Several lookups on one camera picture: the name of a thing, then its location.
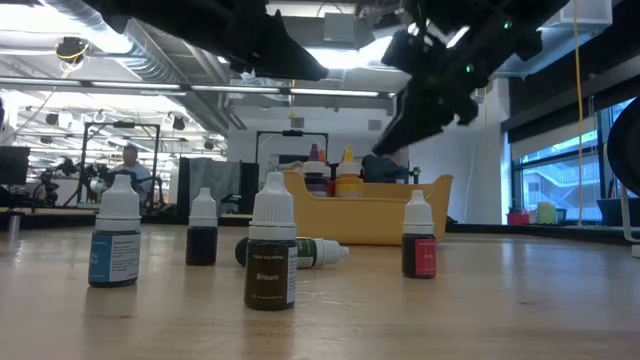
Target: monitor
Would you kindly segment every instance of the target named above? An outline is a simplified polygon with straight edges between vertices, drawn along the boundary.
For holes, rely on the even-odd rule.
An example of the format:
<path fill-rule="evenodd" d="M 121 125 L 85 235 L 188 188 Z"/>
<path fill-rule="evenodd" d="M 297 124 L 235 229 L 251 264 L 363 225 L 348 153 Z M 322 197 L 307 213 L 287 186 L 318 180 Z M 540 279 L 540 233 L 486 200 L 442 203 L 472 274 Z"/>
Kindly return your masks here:
<path fill-rule="evenodd" d="M 31 149 L 18 146 L 0 146 L 0 184 L 24 185 L 27 183 L 29 154 Z"/>

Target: red label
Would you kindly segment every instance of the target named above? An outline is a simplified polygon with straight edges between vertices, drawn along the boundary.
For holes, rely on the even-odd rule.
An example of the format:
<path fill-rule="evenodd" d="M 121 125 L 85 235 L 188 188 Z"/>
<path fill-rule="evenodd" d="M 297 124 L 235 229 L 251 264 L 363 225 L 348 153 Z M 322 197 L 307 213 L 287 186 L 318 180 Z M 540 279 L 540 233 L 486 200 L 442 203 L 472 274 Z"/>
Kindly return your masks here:
<path fill-rule="evenodd" d="M 416 240 L 416 275 L 436 275 L 436 240 Z"/>

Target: blue label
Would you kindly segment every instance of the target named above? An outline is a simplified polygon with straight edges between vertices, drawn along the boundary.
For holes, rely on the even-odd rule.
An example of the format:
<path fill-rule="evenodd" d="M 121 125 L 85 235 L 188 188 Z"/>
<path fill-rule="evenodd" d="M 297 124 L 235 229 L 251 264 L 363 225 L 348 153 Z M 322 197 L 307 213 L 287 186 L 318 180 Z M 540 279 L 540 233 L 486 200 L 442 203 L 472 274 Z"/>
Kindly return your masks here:
<path fill-rule="evenodd" d="M 113 236 L 96 235 L 91 238 L 89 255 L 89 281 L 108 282 L 111 273 L 111 247 Z"/>
<path fill-rule="evenodd" d="M 91 238 L 90 282 L 117 282 L 138 277 L 140 234 L 103 235 Z"/>

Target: wooden table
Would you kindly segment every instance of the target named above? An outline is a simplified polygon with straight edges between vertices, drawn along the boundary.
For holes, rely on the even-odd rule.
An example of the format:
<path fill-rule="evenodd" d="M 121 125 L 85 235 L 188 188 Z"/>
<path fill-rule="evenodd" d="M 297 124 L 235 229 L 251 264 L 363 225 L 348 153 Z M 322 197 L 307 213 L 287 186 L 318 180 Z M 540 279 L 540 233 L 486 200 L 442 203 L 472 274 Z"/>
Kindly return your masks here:
<path fill-rule="evenodd" d="M 0 235 L 0 358 L 638 359 L 640 261 L 630 249 L 450 234 L 435 280 L 405 279 L 400 249 L 351 247 L 298 273 L 296 307 L 242 302 L 221 229 L 215 267 L 184 265 L 186 228 L 145 226 L 138 285 L 87 286 L 91 229 Z"/>

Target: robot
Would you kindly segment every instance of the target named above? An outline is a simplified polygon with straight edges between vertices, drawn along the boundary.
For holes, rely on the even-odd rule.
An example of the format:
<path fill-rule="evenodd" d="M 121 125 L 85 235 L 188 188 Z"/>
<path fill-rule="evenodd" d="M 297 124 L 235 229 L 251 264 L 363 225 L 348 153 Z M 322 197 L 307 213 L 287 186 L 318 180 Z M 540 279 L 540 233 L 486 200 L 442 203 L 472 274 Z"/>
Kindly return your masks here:
<path fill-rule="evenodd" d="M 287 34 L 279 12 L 260 0 L 84 0 L 116 31 L 134 17 L 227 58 L 231 69 L 260 77 L 320 80 L 328 70 Z M 395 97 L 396 114 L 374 153 L 393 153 L 442 132 L 457 118 L 468 125 L 478 114 L 471 93 L 512 54 L 528 60 L 542 50 L 537 30 L 569 0 L 405 0 L 418 29 L 398 31 L 382 61 L 411 80 Z M 427 31 L 468 31 L 447 48 Z"/>

